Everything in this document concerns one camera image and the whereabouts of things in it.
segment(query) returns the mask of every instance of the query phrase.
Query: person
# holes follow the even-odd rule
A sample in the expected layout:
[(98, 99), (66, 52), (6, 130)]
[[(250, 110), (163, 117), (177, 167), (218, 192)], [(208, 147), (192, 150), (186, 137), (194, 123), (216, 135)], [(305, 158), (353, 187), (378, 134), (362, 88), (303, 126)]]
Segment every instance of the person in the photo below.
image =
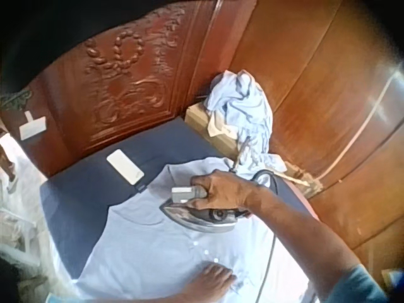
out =
[(7, 157), (7, 154), (1, 145), (0, 145), (0, 167), (8, 175), (7, 191), (9, 193), (12, 193), (16, 186), (18, 177), (15, 174), (15, 164), (12, 161), (10, 161), (10, 159)]
[[(327, 225), (283, 203), (267, 188), (219, 170), (210, 175), (193, 177), (191, 184), (203, 186), (208, 196), (205, 199), (191, 200), (188, 207), (199, 210), (245, 208), (264, 221), (304, 270), (321, 302), (387, 302), (384, 292), (341, 238)], [(130, 302), (217, 302), (236, 278), (231, 269), (210, 264), (179, 294)]]

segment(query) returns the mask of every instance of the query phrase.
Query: light blue shirt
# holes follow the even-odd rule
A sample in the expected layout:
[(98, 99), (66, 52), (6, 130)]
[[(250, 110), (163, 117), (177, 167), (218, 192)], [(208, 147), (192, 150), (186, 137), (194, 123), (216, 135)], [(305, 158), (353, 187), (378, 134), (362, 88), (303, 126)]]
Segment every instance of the light blue shirt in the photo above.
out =
[(358, 265), (334, 286), (325, 303), (385, 303), (386, 294), (363, 265)]

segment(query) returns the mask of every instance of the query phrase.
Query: wooden door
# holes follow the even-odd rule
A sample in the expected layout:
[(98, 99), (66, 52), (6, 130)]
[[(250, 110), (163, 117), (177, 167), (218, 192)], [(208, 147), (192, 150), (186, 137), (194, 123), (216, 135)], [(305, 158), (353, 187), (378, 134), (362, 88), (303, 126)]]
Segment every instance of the wooden door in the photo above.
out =
[[(173, 3), (88, 38), (30, 85), (34, 99), (39, 94), (35, 87), (41, 87), (50, 123), (47, 135), (21, 142), (24, 149), (43, 173), (53, 175), (178, 116), (201, 87), (228, 68), (254, 5), (255, 0)], [(39, 106), (44, 103), (28, 106), (34, 118)], [(16, 139), (14, 121), (20, 115), (2, 113)], [(57, 148), (50, 142), (60, 140), (58, 149), (69, 154), (68, 161), (52, 153)], [(40, 145), (48, 149), (33, 153)]]

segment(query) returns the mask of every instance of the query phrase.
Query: hand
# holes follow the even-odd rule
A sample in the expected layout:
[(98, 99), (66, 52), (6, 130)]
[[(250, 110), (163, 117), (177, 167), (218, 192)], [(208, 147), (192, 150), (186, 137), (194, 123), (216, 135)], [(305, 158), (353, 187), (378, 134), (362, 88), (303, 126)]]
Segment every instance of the hand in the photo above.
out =
[(246, 208), (247, 197), (258, 188), (255, 182), (221, 170), (214, 170), (210, 175), (195, 176), (191, 179), (191, 184), (200, 185), (208, 192), (207, 198), (188, 202), (187, 206), (198, 210)]
[(178, 302), (212, 303), (220, 300), (235, 281), (232, 271), (210, 264), (178, 295)]

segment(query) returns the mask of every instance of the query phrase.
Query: ironing board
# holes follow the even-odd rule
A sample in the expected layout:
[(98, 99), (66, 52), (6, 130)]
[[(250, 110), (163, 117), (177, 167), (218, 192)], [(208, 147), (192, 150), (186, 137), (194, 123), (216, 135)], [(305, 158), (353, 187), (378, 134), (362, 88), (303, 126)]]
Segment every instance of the ironing board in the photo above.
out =
[[(168, 163), (222, 157), (181, 118), (177, 118), (108, 146), (51, 177), (40, 188), (42, 208), (59, 257), (72, 279), (80, 276), (102, 235), (108, 207), (137, 193), (106, 161), (107, 156), (117, 149), (121, 149), (145, 173), (143, 183), (146, 185)], [(277, 184), (284, 202), (309, 214), (283, 180), (277, 178)]]

